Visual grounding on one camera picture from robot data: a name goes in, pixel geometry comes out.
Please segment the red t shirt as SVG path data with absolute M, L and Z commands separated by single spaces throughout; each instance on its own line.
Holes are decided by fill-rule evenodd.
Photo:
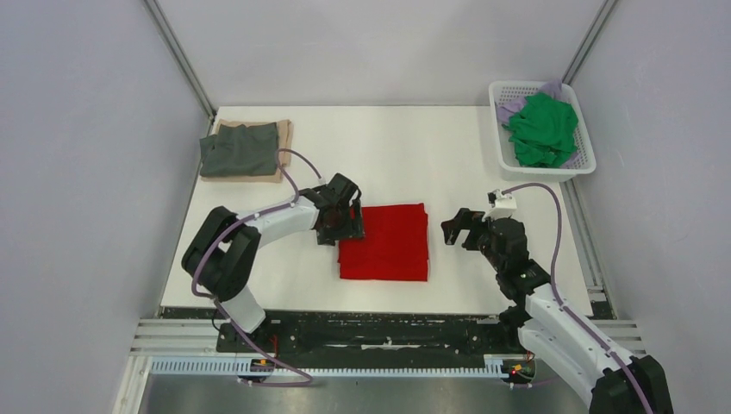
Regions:
M 339 242 L 339 276 L 348 280 L 426 282 L 428 214 L 424 204 L 362 209 L 365 236 Z

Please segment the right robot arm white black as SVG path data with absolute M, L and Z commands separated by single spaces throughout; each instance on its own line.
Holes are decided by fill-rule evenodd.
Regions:
M 458 210 L 440 225 L 453 245 L 483 255 L 513 305 L 499 316 L 500 345 L 543 360 L 583 400 L 591 413 L 672 413 L 665 370 L 652 356 L 636 356 L 578 314 L 528 251 L 522 223 Z

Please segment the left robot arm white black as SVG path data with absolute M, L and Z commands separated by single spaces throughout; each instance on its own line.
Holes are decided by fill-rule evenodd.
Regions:
M 361 196 L 351 179 L 337 173 L 326 184 L 298 190 L 292 200 L 247 216 L 215 207 L 182 256 L 192 293 L 213 301 L 248 350 L 264 349 L 271 329 L 248 287 L 256 254 L 272 242 L 306 231 L 315 232 L 320 246 L 363 238 Z

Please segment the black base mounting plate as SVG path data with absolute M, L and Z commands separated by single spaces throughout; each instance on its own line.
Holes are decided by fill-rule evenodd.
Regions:
M 536 361 L 492 316 L 269 310 L 246 338 L 218 310 L 165 308 L 164 319 L 206 319 L 216 351 L 269 354 L 304 368 L 477 367 L 486 355 L 510 373 L 531 376 Z

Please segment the folded beige t shirt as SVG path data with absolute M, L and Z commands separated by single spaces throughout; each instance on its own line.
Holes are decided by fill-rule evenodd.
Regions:
M 218 132 L 218 129 L 221 125 L 226 125 L 230 127 L 235 127 L 238 125 L 247 125 L 247 126 L 253 126 L 253 125 L 261 125 L 261 124 L 267 124 L 267 123 L 276 123 L 278 127 L 278 151 L 276 155 L 276 161 L 277 161 L 277 168 L 280 166 L 287 167 L 291 163 L 291 155 L 285 152 L 285 149 L 291 148 L 291 141 L 293 136 L 293 123 L 290 120 L 280 120 L 276 122 L 235 122 L 235 121 L 226 121 L 221 120 L 217 126 L 214 128 L 214 132 L 210 135 L 216 134 Z M 200 174 L 200 177 L 203 180 L 207 181 L 220 181 L 220 182 L 248 182 L 248 183 L 279 183 L 283 180 L 283 174 L 278 169 L 274 174 L 267 175 L 267 176 L 258 176 L 258 177 L 233 177 L 233 178 L 205 178 L 202 177 Z

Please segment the white plastic basket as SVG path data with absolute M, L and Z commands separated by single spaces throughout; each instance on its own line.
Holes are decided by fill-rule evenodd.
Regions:
M 586 175 L 596 170 L 597 162 L 578 97 L 571 86 L 560 86 L 559 100 L 570 104 L 578 116 L 578 126 L 573 132 L 573 140 L 577 150 L 569 160 L 560 167 L 528 167 L 520 166 L 515 157 L 515 149 L 509 141 L 509 132 L 498 124 L 497 109 L 519 98 L 524 98 L 540 91 L 546 81 L 504 80 L 490 83 L 488 93 L 491 103 L 489 118 L 494 137 L 493 158 L 502 179 L 506 181 L 537 181 L 542 183 L 560 183 L 573 179 L 578 175 Z

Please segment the folded grey t shirt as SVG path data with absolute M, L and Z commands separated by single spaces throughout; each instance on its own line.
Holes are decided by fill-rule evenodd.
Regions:
M 258 177 L 274 174 L 278 145 L 276 123 L 221 125 L 218 132 L 199 141 L 205 178 Z

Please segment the right aluminium table rail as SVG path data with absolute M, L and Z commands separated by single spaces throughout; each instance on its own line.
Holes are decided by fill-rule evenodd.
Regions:
M 565 203 L 565 214 L 572 229 L 572 236 L 578 252 L 578 260 L 582 269 L 586 291 L 594 320 L 614 320 L 616 314 L 611 303 L 603 278 L 603 266 L 590 233 L 589 224 L 584 214 L 578 187 L 574 179 L 561 183 L 562 198 Z

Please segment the left aluminium frame post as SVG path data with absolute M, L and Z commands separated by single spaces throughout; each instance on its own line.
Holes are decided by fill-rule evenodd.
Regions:
M 141 2 L 150 15 L 154 26 L 159 31 L 163 42 L 166 44 L 176 66 L 181 71 L 186 84 L 190 87 L 203 113 L 210 122 L 213 122 L 216 117 L 216 108 L 203 88 L 203 84 L 197 76 L 160 2 L 157 0 L 142 0 Z

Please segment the aluminium frame post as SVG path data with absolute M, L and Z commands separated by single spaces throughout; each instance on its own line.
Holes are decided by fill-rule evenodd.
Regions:
M 596 44 L 599 36 L 603 32 L 604 27 L 613 15 L 618 3 L 618 0 L 602 1 L 596 15 L 594 16 L 588 30 L 584 35 L 584 38 L 581 40 L 576 53 L 573 55 L 572 60 L 563 75 L 562 81 L 565 84 L 570 85 L 577 77 L 579 71 L 589 57 L 594 45 Z
M 203 113 L 210 122 L 213 122 L 216 117 L 216 108 L 203 88 L 203 84 L 197 76 L 160 2 L 157 0 L 142 0 L 141 2 L 150 15 L 154 26 L 159 31 L 163 42 L 166 44 L 176 66 L 181 71 L 186 84 L 190 87 Z

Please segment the right aluminium frame post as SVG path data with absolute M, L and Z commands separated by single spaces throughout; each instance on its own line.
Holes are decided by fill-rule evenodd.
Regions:
M 562 81 L 565 84 L 570 85 L 577 77 L 579 71 L 589 57 L 594 45 L 596 44 L 599 36 L 603 32 L 604 27 L 613 15 L 618 3 L 618 0 L 602 1 L 596 15 L 594 16 L 588 30 L 584 35 L 584 38 L 581 40 L 576 53 L 573 55 L 572 60 L 563 75 Z

